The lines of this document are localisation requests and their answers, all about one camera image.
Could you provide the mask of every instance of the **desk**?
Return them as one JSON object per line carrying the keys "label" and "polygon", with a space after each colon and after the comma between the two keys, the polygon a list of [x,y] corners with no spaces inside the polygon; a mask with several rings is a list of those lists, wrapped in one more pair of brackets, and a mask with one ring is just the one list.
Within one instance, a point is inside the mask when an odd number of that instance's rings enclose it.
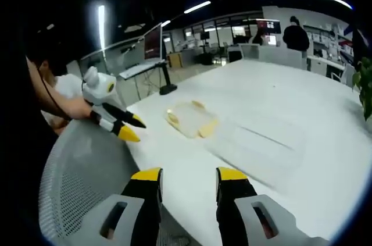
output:
{"label": "desk", "polygon": [[190,140],[164,119],[170,106],[195,99],[220,120],[256,109],[292,123],[305,134],[303,162],[286,194],[252,180],[293,213],[310,236],[331,239],[353,213],[369,180],[372,137],[358,94],[343,84],[292,67],[241,60],[178,85],[165,97],[153,94],[128,107],[146,123],[141,142],[128,147],[139,169],[160,166],[163,204],[203,246],[221,245],[216,221],[216,167],[227,166],[199,138]]}
{"label": "desk", "polygon": [[339,70],[342,70],[342,71],[345,70],[345,66],[342,66],[341,64],[337,64],[333,61],[324,59],[322,57],[308,55],[307,58],[310,59],[310,60],[317,60],[317,61],[323,62],[323,63],[327,64],[328,66],[335,67],[335,68],[337,68]]}

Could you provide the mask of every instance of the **person's hand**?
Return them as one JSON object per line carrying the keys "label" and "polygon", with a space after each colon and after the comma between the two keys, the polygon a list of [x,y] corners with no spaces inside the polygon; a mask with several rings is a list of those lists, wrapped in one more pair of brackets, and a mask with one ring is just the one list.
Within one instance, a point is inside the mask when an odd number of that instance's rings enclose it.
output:
{"label": "person's hand", "polygon": [[73,119],[89,118],[92,108],[83,97],[66,100],[64,111]]}

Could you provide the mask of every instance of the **computer monitor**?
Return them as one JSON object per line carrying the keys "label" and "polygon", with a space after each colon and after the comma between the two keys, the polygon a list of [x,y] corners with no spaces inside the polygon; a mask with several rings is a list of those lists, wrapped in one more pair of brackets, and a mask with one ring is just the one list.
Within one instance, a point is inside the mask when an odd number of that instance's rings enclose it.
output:
{"label": "computer monitor", "polygon": [[162,58],[162,27],[161,23],[144,35],[145,60],[160,60]]}
{"label": "computer monitor", "polygon": [[267,44],[269,45],[277,45],[277,37],[274,35],[266,35],[265,36]]}
{"label": "computer monitor", "polygon": [[257,28],[262,28],[265,34],[281,34],[280,21],[274,19],[256,19]]}
{"label": "computer monitor", "polygon": [[201,40],[208,40],[210,37],[209,37],[209,32],[204,32],[204,33],[201,33],[200,34],[200,39]]}

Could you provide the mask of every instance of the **white t-shirt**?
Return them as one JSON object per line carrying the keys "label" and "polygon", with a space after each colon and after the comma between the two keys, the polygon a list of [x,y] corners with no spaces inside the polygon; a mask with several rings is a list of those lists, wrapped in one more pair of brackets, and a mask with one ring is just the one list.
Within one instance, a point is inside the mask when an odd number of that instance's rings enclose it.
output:
{"label": "white t-shirt", "polygon": [[[83,96],[81,92],[81,79],[77,76],[69,73],[64,76],[57,76],[56,80],[57,82],[54,89],[67,99]],[[50,125],[55,116],[45,111],[41,111],[41,113]]]}

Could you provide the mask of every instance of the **cable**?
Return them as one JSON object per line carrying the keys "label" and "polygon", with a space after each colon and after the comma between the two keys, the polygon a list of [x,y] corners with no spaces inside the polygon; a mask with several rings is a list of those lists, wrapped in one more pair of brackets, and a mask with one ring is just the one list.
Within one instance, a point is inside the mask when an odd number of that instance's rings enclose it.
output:
{"label": "cable", "polygon": [[159,69],[159,86],[161,87],[162,86],[162,73],[160,72],[160,67],[158,67],[158,69]]}
{"label": "cable", "polygon": [[147,89],[147,96],[146,96],[146,97],[148,97],[150,95],[152,85],[151,85],[151,81],[149,80],[149,75],[147,74],[147,72],[144,73],[144,76],[145,76],[145,79],[147,79],[147,81],[148,81],[148,84],[147,84],[148,89]]}
{"label": "cable", "polygon": [[135,84],[135,88],[137,89],[137,95],[138,95],[138,98],[139,98],[139,100],[141,100],[141,96],[139,95],[139,91],[138,91],[138,85],[137,85],[137,80],[135,79],[135,77],[133,77],[134,78],[134,84]]}
{"label": "cable", "polygon": [[156,69],[153,69],[153,70],[151,71],[150,75],[149,75],[147,72],[145,72],[145,80],[143,81],[143,84],[145,84],[145,85],[147,85],[147,86],[152,85],[152,86],[155,86],[157,89],[160,89],[159,86],[157,86],[155,83],[153,83],[153,82],[150,80],[150,77],[151,77],[151,75],[154,73],[155,70],[156,70]]}
{"label": "cable", "polygon": [[71,120],[71,117],[70,117],[69,115],[67,115],[66,112],[64,112],[64,110],[63,110],[63,109],[62,109],[62,108],[57,104],[57,102],[56,102],[56,101],[54,100],[54,98],[52,97],[51,93],[49,92],[49,90],[48,90],[48,88],[47,88],[47,85],[45,84],[44,79],[43,79],[42,76],[41,76],[41,73],[40,73],[39,69],[36,68],[36,70],[37,70],[37,72],[38,72],[38,74],[39,74],[39,76],[40,76],[40,79],[41,79],[41,81],[42,81],[42,83],[43,83],[43,85],[44,85],[44,87],[45,87],[45,89],[46,89],[46,91],[47,91],[49,97],[51,97],[53,103],[56,105],[56,107],[59,109],[59,111],[61,112],[61,114],[64,116],[64,118],[65,118],[66,120]]}

